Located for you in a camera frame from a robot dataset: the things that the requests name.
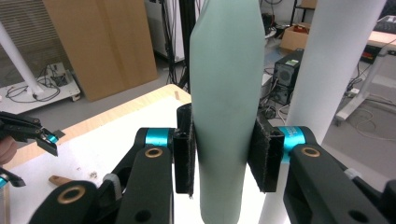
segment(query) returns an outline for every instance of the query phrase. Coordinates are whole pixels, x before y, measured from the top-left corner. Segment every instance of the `bottle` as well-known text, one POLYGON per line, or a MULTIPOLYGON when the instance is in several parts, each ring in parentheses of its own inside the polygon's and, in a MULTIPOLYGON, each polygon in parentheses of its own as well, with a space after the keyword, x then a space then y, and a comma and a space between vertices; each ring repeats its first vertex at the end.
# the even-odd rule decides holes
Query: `bottle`
POLYGON ((191 34, 191 102, 204 223, 237 223, 261 94, 265 34, 257 0, 205 0, 191 34))

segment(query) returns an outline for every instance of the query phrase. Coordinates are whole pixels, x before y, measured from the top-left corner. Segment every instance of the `desk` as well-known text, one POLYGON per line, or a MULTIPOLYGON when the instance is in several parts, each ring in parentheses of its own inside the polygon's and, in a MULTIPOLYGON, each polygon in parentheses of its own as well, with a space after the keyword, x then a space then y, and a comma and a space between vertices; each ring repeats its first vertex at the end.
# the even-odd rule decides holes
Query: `desk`
MULTIPOLYGON (((112 133, 117 135, 117 132, 114 132, 114 130, 117 130, 117 129, 114 129, 114 127, 115 127, 114 124, 116 122, 120 122, 120 120, 123 120, 125 117, 131 116, 131 115, 135 115, 135 114, 141 115, 143 113, 142 111, 145 111, 145 113, 146 113, 147 109, 149 107, 151 107, 153 105, 161 104, 161 103, 163 103, 164 100, 169 100, 169 98, 172 98, 171 100, 173 102, 175 100, 177 100, 181 104, 186 104, 191 101, 190 96, 186 92, 184 92, 183 90, 179 89, 178 87, 176 87, 174 85, 168 85, 163 88, 160 88, 156 91, 153 91, 153 92, 148 93, 144 96, 141 96, 135 100, 132 100, 124 105, 119 105, 113 109, 108 110, 107 112, 104 112, 98 116, 91 118, 91 119, 84 120, 79 124, 76 124, 70 128, 65 129, 64 132, 66 133, 66 136, 63 137, 59 143, 59 145, 60 145, 59 158, 57 158, 57 160, 55 160, 55 159, 53 159, 53 157, 50 157, 49 163, 40 162, 39 164, 40 165, 43 164, 42 166, 47 165, 45 167, 45 169, 49 169, 51 172, 56 172, 55 168, 58 168, 58 166, 57 165, 54 166, 51 163, 55 163, 56 161, 61 161, 64 164, 64 166, 67 166, 69 161, 66 160, 66 156, 68 156, 69 158, 72 157, 76 161, 82 161, 81 157, 76 156, 77 154, 74 154, 72 151, 74 151, 75 149, 77 149, 78 151, 86 151, 86 149, 87 149, 86 147, 71 148, 70 151, 65 151, 64 146, 68 145, 68 144, 71 145, 72 143, 75 146, 77 144, 77 142, 81 142, 82 137, 84 137, 84 139, 83 139, 84 143, 87 143, 87 141, 85 141, 85 139, 86 139, 85 137, 87 135, 93 135, 94 133, 97 134, 98 130, 103 130, 103 129, 109 130, 110 129, 112 131, 112 133)), ((146 115, 145 118, 152 119, 152 117, 150 117, 149 115, 146 115)), ((100 136, 99 136, 99 139, 101 139, 101 140, 95 141, 95 143, 90 141, 88 144, 90 144, 90 147, 97 148, 97 150, 100 150, 100 149, 103 150, 102 145, 100 147, 92 146, 92 145, 96 145, 97 144, 96 142, 100 142, 100 144, 106 144, 105 141, 102 141, 103 138, 100 138, 100 136)), ((8 164, 6 167, 7 169, 14 168, 14 170, 18 170, 18 172, 16 172, 16 174, 22 175, 22 178, 25 179, 28 186, 26 186, 25 189, 23 189, 23 188, 20 189, 20 190, 25 190, 24 194, 26 194, 26 192, 28 191, 29 185, 30 186, 34 185, 34 181, 32 180, 32 177, 28 176, 28 174, 31 174, 31 173, 22 174, 22 172, 21 172, 22 167, 26 167, 27 164, 31 164, 33 161, 41 161, 41 159, 45 156, 48 156, 48 157, 50 156, 47 154, 41 155, 43 153, 44 153, 44 151, 42 149, 38 148, 35 145, 35 143, 33 143, 29 146, 21 148, 18 151, 18 153, 17 153, 16 157, 14 158, 14 160, 12 161, 12 163, 8 164)), ((89 154, 89 158, 90 158, 90 164, 85 165, 85 163, 82 163, 81 166, 78 168, 81 168, 82 170, 84 170, 84 169, 86 169, 85 166, 93 166, 93 165, 97 164, 96 161, 93 159, 93 158, 95 158, 95 156, 93 154, 89 154)), ((103 167, 106 165, 100 163, 100 166, 102 166, 100 168, 103 169, 103 167)), ((23 170, 24 172, 29 172, 32 170, 32 168, 30 168, 30 169, 23 168, 23 169, 24 169, 23 170)), ((37 167, 35 172, 39 172, 39 170, 43 170, 43 168, 37 167)), ((73 169, 73 170, 66 169, 66 170, 70 173, 76 172, 76 169, 73 169)), ((106 168, 106 172, 111 172, 111 168, 110 169, 106 168)), ((200 211, 199 211, 199 178, 198 178, 198 176, 199 176, 198 169, 196 169, 195 180, 194 180, 194 185, 195 185, 194 191, 195 192, 193 195, 193 200, 189 199, 188 195, 175 194, 175 222, 176 223, 191 223, 191 224, 203 223, 201 221, 200 211)), ((14 188, 11 189, 11 201, 12 202, 14 202, 13 200, 15 198, 21 197, 20 195, 16 195, 15 197, 13 197, 13 194, 12 194, 13 190, 15 190, 15 189, 14 188)), ((28 196, 23 197, 23 199, 26 198, 26 201, 29 199, 32 201, 32 198, 36 197, 36 195, 32 195, 32 196, 29 196, 29 195, 31 195, 31 194, 28 194, 28 196)), ((244 195, 243 195, 243 199, 242 199, 241 217, 240 217, 241 223, 258 223, 259 222, 264 197, 265 197, 265 195, 260 193, 259 189, 256 186, 254 178, 253 178, 251 172, 249 171, 249 168, 247 167, 245 184, 244 184, 244 195)), ((25 202, 23 202, 22 200, 17 200, 19 202, 17 204, 22 204, 23 207, 26 207, 26 205, 24 204, 25 202)), ((30 207, 36 209, 36 205, 33 205, 33 206, 30 205, 30 207)), ((10 214, 12 214, 12 213, 21 214, 21 212, 18 212, 19 211, 18 209, 17 210, 13 209, 10 214)), ((33 212, 33 211, 26 212, 26 214, 21 214, 21 216, 30 216, 30 212, 33 212)), ((13 221, 12 224, 14 224, 14 223, 23 223, 23 221, 21 221, 21 222, 13 221)))
POLYGON ((381 66, 385 56, 388 55, 388 50, 396 50, 396 35, 393 34, 386 34, 377 31, 372 31, 369 37, 368 45, 372 45, 375 47, 382 48, 381 51, 378 53, 375 61, 373 63, 372 68, 370 69, 367 78, 364 79, 364 82, 359 90, 359 93, 350 101, 348 102, 338 113, 335 115, 335 118, 338 121, 346 120, 349 115, 355 111, 356 108, 361 105, 361 103, 367 99, 370 95, 370 92, 367 91, 368 87, 372 83, 379 67, 381 66))

